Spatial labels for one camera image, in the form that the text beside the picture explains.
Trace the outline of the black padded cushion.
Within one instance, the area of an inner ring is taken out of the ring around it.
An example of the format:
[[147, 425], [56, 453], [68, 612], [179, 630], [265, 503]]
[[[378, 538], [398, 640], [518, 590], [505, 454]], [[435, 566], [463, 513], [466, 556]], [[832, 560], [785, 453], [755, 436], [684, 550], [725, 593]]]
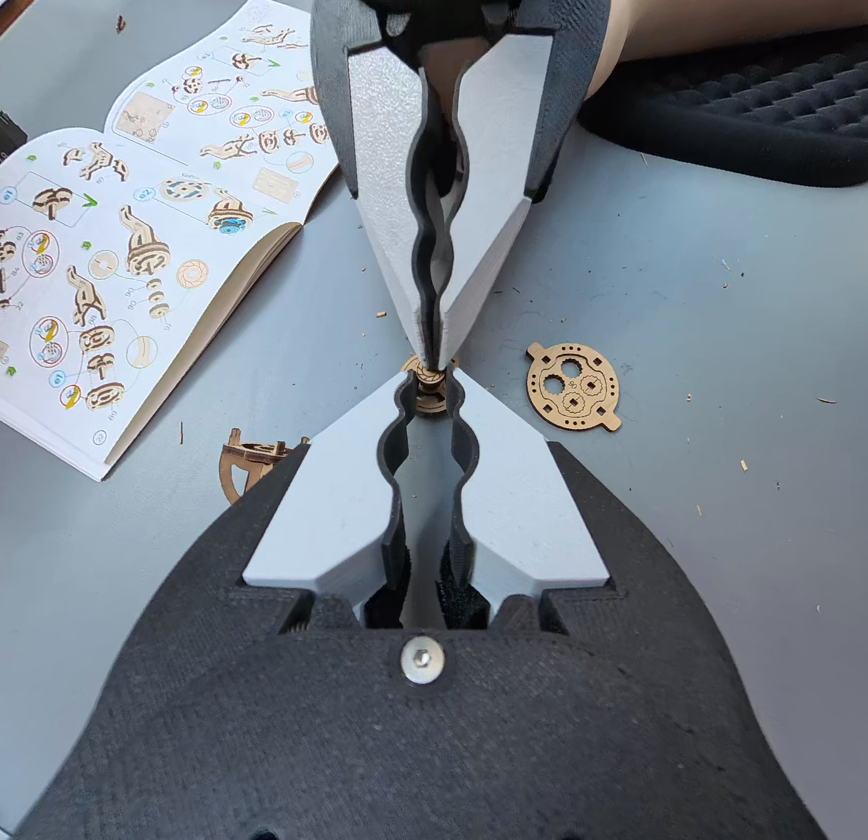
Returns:
[[867, 27], [620, 64], [580, 124], [626, 148], [811, 187], [867, 180]]

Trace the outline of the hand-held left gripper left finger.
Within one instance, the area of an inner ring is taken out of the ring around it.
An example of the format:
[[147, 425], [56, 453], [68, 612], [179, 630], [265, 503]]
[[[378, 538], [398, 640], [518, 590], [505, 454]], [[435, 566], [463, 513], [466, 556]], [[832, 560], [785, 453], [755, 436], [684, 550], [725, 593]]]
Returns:
[[366, 627], [400, 627], [410, 555], [395, 473], [415, 412], [416, 376], [404, 371], [312, 440], [246, 584], [341, 596]]

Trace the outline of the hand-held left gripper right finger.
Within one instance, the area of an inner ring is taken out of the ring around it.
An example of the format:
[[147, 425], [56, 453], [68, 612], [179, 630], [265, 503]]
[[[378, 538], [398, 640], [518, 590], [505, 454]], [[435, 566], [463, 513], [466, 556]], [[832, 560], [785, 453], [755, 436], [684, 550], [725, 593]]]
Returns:
[[609, 572], [547, 441], [461, 370], [446, 377], [462, 469], [439, 600], [449, 629], [484, 629], [509, 596], [600, 587]]

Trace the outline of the person's right forearm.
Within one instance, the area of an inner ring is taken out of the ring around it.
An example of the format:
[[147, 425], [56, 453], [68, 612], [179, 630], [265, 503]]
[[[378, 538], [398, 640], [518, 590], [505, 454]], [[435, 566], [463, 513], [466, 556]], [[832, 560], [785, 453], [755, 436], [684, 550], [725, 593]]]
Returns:
[[611, 0], [588, 97], [619, 62], [866, 23], [867, 0]]

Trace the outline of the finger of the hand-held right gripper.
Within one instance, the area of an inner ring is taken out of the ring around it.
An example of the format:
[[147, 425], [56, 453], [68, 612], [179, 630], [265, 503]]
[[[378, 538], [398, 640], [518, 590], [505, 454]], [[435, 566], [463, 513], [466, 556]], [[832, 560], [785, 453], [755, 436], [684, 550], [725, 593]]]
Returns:
[[436, 367], [436, 228], [426, 192], [438, 103], [425, 72], [392, 51], [351, 55], [348, 68], [363, 225], [411, 345]]
[[458, 82], [454, 127], [464, 179], [439, 303], [440, 369], [469, 334], [530, 208], [525, 184], [551, 43], [549, 36], [507, 35]]

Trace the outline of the small wooden gear assembly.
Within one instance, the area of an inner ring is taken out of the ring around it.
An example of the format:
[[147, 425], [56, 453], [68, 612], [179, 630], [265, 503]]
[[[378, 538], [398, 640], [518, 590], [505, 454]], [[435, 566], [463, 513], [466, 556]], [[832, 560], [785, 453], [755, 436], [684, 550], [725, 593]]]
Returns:
[[401, 370], [412, 371], [418, 380], [417, 414], [434, 415], [446, 411], [446, 371], [424, 367], [417, 355], [409, 358]]

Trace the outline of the round wooden plate with holes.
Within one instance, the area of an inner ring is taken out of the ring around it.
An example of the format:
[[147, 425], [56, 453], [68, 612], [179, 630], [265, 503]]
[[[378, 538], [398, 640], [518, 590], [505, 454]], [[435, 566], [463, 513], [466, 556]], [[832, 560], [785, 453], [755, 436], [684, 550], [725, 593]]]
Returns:
[[578, 344], [527, 348], [531, 358], [526, 388], [535, 412], [556, 427], [573, 432], [603, 426], [615, 432], [619, 383], [609, 361]]

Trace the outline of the partly built wooden model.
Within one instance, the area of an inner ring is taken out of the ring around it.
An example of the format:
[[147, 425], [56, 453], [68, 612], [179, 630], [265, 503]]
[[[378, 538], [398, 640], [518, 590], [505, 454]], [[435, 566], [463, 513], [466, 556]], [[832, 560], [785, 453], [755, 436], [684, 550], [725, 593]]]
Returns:
[[[221, 486], [229, 504], [236, 503], [249, 487], [266, 476], [291, 451], [293, 448], [288, 447], [283, 441], [274, 444], [242, 442], [241, 430], [233, 428], [227, 443], [222, 446], [219, 462]], [[246, 473], [242, 492], [235, 488], [233, 468]]]

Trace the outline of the illustrated instruction booklet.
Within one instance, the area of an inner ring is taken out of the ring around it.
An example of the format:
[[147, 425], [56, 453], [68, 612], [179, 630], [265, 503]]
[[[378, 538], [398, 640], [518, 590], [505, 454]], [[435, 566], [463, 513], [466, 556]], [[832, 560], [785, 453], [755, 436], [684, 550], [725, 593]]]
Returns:
[[2, 421], [102, 480], [335, 169], [310, 15], [247, 0], [2, 164]]

